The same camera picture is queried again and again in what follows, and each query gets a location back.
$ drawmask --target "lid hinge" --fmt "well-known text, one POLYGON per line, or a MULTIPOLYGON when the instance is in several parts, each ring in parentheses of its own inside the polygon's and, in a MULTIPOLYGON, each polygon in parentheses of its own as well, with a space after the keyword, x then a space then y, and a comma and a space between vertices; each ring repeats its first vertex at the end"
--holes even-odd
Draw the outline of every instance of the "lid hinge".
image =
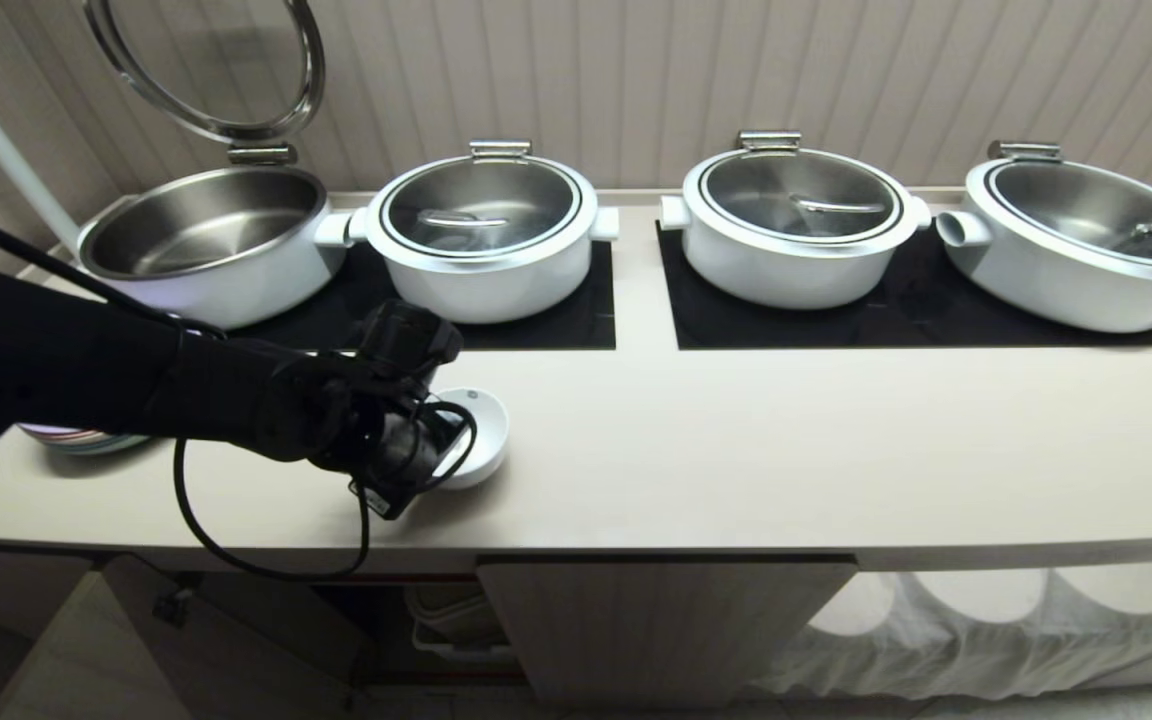
POLYGON ((993 141, 987 156, 991 160, 1047 160, 1060 162, 1059 142, 993 141))
POLYGON ((796 129, 742 129, 736 138, 736 150, 799 151, 803 132, 796 129))
POLYGON ((289 142, 278 145, 229 145, 225 151, 234 165, 293 165, 300 156, 289 142))
POLYGON ((522 158, 531 154, 531 141, 470 141, 472 158, 522 158))

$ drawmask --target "white bowl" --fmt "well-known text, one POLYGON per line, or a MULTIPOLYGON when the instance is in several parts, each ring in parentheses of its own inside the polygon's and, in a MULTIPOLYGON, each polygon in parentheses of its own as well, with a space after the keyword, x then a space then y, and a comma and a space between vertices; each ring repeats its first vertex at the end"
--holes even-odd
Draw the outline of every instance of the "white bowl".
MULTIPOLYGON (((454 402, 464 407, 479 425, 479 437, 473 442, 470 456, 456 470, 456 473, 440 484, 438 488, 470 488, 476 484, 487 479, 500 468, 500 462, 505 461, 506 439, 509 437, 509 414, 505 409, 503 402, 498 396, 485 389, 470 387, 457 387, 444 389, 434 393, 434 400, 454 402)), ((435 475, 442 475, 452 467, 452 462, 465 452, 465 446, 470 442, 470 433, 464 433, 456 447, 452 448, 447 458, 435 470, 435 475)))

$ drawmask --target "black mat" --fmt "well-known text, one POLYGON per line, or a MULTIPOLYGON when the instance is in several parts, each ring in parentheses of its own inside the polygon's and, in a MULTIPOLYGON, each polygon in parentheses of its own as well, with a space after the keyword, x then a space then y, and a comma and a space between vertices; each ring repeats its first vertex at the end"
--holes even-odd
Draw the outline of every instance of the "black mat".
POLYGON ((682 232, 660 232, 680 350, 786 347, 1150 346, 1152 331, 1112 334, 1051 323, 1007 305, 950 264, 929 229, 892 256, 867 296, 832 310, 775 310, 705 281, 682 255, 682 232))
MULTIPOLYGON (((361 320, 372 306, 391 297, 397 297, 397 291, 389 282, 384 258, 371 247, 351 247, 338 276, 310 300, 230 334, 301 350, 353 348, 362 339, 361 320)), ((614 350, 611 247, 594 242, 585 282, 544 313, 515 323, 457 327, 465 336, 467 350, 614 350)))

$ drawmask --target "floor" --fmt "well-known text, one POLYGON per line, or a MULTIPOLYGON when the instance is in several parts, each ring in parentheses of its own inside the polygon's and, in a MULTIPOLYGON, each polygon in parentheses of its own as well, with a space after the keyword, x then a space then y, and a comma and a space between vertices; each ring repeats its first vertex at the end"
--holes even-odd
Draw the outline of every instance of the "floor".
POLYGON ((485 694, 480 698, 378 697, 363 717, 371 720, 1152 720, 1152 685, 1053 694, 1007 702, 972 698, 902 700, 749 702, 718 712, 582 712, 547 710, 535 703, 485 694))

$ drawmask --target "pot handle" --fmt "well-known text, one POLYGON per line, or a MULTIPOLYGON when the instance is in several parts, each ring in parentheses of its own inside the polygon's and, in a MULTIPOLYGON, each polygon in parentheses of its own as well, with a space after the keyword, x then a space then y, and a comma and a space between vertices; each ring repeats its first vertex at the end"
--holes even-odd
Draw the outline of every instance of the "pot handle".
POLYGON ((353 247, 366 242, 366 209, 334 210, 314 229, 314 245, 353 247))
POLYGON ((660 196, 660 229, 664 232, 681 232, 691 223, 691 213, 687 211, 687 202, 676 195, 660 196))
POLYGON ((598 209, 594 223, 590 225, 590 240, 613 241, 621 236, 621 210, 598 209))
POLYGON ((993 241, 990 228, 972 213, 941 213, 935 218, 935 232, 948 247, 988 245, 993 241))
POLYGON ((914 195, 909 197, 909 211, 918 220, 918 229, 920 232, 932 227, 932 209, 929 209, 927 202, 922 197, 914 195))

